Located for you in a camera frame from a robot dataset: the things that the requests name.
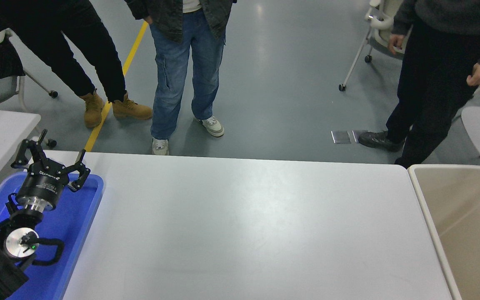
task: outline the blue jeans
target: blue jeans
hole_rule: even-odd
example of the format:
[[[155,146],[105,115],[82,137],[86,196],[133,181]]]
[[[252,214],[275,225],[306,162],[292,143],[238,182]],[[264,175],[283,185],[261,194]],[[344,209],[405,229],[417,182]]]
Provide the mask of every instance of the blue jeans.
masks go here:
[[[168,40],[154,25],[150,26],[157,51],[155,61],[158,71],[151,126],[151,135],[155,139],[170,138],[177,127],[190,47],[194,61],[192,112],[197,119],[212,116],[212,103],[218,92],[225,33],[219,39],[212,35],[203,10],[183,14],[182,22],[181,43]]]

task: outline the robotic arm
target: robotic arm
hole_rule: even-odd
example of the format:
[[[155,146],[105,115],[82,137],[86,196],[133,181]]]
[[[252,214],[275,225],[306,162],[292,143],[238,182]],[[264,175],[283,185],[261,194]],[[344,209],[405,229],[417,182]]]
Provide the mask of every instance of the robotic arm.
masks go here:
[[[77,192],[90,174],[90,169],[82,163],[85,150],[81,150],[76,162],[68,167],[48,159],[41,146],[46,133],[42,131],[38,142],[24,139],[11,164],[15,169],[25,168],[28,162],[25,152],[30,150],[33,163],[27,168],[27,177],[20,190],[8,196],[6,207],[10,216],[0,222],[0,300],[9,297],[28,280],[23,272],[31,264],[48,266],[59,261],[63,241],[41,238],[35,227],[42,222],[44,211],[57,207],[65,186]],[[78,171],[79,177],[69,182],[68,174],[73,171]],[[51,260],[36,260],[35,252],[40,245],[55,245],[55,256]]]

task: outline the blue tray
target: blue tray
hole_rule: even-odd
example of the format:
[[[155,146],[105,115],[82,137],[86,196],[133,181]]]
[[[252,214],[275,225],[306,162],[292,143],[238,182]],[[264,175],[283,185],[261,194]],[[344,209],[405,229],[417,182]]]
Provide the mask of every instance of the blue tray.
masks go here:
[[[0,186],[0,221],[8,218],[5,203],[8,195],[17,193],[27,173],[10,175]],[[77,174],[70,174],[75,180]],[[94,219],[101,200],[103,180],[98,175],[89,175],[84,186],[78,192],[64,188],[57,208],[44,211],[44,220],[35,230],[42,238],[61,239],[65,247],[62,257],[52,266],[29,266],[25,274],[29,277],[8,299],[11,300],[57,300],[62,299],[68,286],[80,250]],[[36,251],[38,260],[50,260],[55,254],[55,246],[40,245]]]

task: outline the black jacket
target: black jacket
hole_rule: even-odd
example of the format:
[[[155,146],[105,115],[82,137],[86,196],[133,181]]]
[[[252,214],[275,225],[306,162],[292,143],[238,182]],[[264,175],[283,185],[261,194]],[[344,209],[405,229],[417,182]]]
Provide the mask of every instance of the black jacket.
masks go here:
[[[153,24],[175,42],[183,40],[183,0],[125,0],[135,19],[148,15]],[[208,25],[215,38],[225,31],[233,0],[200,0]]]

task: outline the yellow floor line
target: yellow floor line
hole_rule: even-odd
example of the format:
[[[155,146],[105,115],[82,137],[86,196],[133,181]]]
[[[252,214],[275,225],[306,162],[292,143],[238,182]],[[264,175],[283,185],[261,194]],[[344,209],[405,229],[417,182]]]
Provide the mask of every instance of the yellow floor line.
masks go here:
[[[146,22],[142,23],[142,27],[140,27],[140,32],[138,33],[137,39],[135,40],[135,43],[133,44],[133,47],[131,48],[131,51],[129,52],[129,55],[127,56],[127,59],[125,60],[125,63],[123,64],[123,76],[127,74],[127,71],[129,70],[129,67],[131,66],[131,63],[133,62],[133,58],[135,57],[135,54],[137,53],[138,47],[140,46],[140,42],[142,41],[143,35],[145,31],[148,28],[148,24]],[[112,104],[110,102],[107,102],[105,104],[105,107],[101,111],[101,123],[97,125],[93,130],[92,133],[90,133],[90,137],[88,138],[88,141],[86,142],[86,146],[84,146],[84,149],[87,152],[92,151],[92,148],[94,147],[95,141],[97,140],[97,137],[99,135],[99,131],[101,131],[101,127],[103,127],[103,123],[105,123],[105,119],[107,118],[108,113],[110,112],[110,108],[112,107]]]

